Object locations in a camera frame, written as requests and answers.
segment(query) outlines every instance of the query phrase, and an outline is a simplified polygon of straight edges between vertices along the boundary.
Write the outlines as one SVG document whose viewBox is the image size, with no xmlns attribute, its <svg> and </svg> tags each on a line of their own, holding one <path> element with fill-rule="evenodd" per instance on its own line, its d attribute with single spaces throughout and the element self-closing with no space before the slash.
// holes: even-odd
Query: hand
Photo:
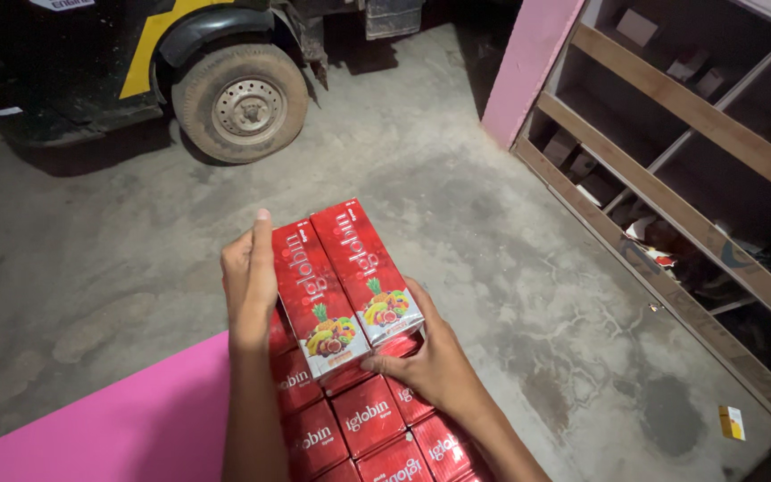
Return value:
<svg viewBox="0 0 771 482">
<path fill-rule="evenodd" d="M 278 297 L 269 211 L 258 209 L 252 228 L 222 248 L 220 264 L 231 350 L 266 349 Z"/>
<path fill-rule="evenodd" d="M 361 367 L 399 379 L 461 424 L 483 414 L 489 404 L 495 407 L 456 340 L 454 330 L 439 316 L 430 295 L 414 279 L 405 279 L 424 315 L 427 339 L 412 357 L 375 355 Z"/>
</svg>

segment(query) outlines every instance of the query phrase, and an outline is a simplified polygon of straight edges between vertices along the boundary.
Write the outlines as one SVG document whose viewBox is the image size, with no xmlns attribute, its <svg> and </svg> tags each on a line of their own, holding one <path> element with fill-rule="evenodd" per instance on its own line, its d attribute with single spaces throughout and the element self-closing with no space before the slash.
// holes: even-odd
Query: tire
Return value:
<svg viewBox="0 0 771 482">
<path fill-rule="evenodd" d="M 285 148 L 299 134 L 308 90 L 284 51 L 244 44 L 199 60 L 171 87 L 171 101 L 183 131 L 201 151 L 247 164 Z"/>
</svg>

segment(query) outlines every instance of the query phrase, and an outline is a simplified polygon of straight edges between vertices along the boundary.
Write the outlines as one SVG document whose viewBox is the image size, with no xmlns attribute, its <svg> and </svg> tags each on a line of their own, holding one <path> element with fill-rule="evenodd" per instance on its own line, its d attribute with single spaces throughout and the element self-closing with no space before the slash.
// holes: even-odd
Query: concrete floor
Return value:
<svg viewBox="0 0 771 482">
<path fill-rule="evenodd" d="M 251 166 L 202 164 L 161 120 L 0 139 L 0 436 L 223 330 L 220 247 L 256 208 L 358 196 L 554 479 L 740 479 L 767 412 L 486 137 L 452 25 L 391 47 L 395 69 L 332 67 L 299 138 Z"/>
</svg>

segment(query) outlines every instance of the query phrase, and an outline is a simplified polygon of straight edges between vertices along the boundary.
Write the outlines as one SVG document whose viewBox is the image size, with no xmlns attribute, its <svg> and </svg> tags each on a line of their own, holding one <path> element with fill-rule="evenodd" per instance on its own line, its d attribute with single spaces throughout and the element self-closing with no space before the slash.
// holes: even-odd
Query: fruit illustration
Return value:
<svg viewBox="0 0 771 482">
<path fill-rule="evenodd" d="M 329 318 L 325 304 L 316 304 L 311 312 L 315 314 L 320 323 L 315 329 L 311 330 L 305 342 L 309 356 L 322 355 L 323 357 L 328 357 L 329 355 L 340 353 L 356 336 L 353 321 L 347 316 Z"/>
<path fill-rule="evenodd" d="M 410 307 L 410 301 L 401 290 L 382 291 L 380 280 L 371 278 L 368 280 L 368 289 L 373 293 L 373 298 L 365 306 L 365 323 L 380 325 L 381 327 L 395 323 Z"/>
</svg>

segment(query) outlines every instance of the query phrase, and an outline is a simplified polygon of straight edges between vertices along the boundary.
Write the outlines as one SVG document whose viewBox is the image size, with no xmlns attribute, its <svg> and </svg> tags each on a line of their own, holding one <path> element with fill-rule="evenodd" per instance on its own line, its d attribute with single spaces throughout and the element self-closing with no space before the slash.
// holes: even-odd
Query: yellow stripe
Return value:
<svg viewBox="0 0 771 482">
<path fill-rule="evenodd" d="M 123 82 L 119 99 L 151 90 L 151 58 L 157 42 L 174 22 L 183 16 L 209 5 L 229 4 L 234 0 L 177 0 L 171 12 L 147 17 L 141 31 L 139 45 L 135 48 L 133 61 L 129 64 L 127 79 Z"/>
</svg>

